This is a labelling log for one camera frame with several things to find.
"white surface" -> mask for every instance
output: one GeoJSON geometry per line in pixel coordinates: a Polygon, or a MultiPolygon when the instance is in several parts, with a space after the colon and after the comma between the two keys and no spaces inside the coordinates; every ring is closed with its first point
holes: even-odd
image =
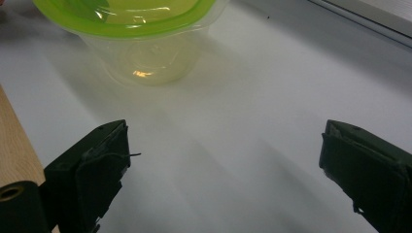
{"type": "Polygon", "coordinates": [[[0,82],[44,165],[118,118],[143,153],[101,232],[375,232],[318,167],[326,120],[412,151],[412,49],[307,1],[231,2],[157,87],[112,81],[30,3],[0,17],[0,82]]]}

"green plastic lid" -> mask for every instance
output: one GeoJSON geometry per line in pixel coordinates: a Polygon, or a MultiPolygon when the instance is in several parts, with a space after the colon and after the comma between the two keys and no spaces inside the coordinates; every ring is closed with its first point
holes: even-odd
{"type": "Polygon", "coordinates": [[[34,0],[50,20],[74,32],[113,38],[150,37],[189,27],[215,0],[34,0]]]}

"clear plastic bowl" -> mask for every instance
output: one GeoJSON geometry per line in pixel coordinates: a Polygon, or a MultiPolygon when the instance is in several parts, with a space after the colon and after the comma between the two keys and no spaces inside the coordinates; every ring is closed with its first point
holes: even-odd
{"type": "Polygon", "coordinates": [[[228,0],[34,0],[79,35],[122,83],[160,84],[185,76],[208,27],[228,0]]]}

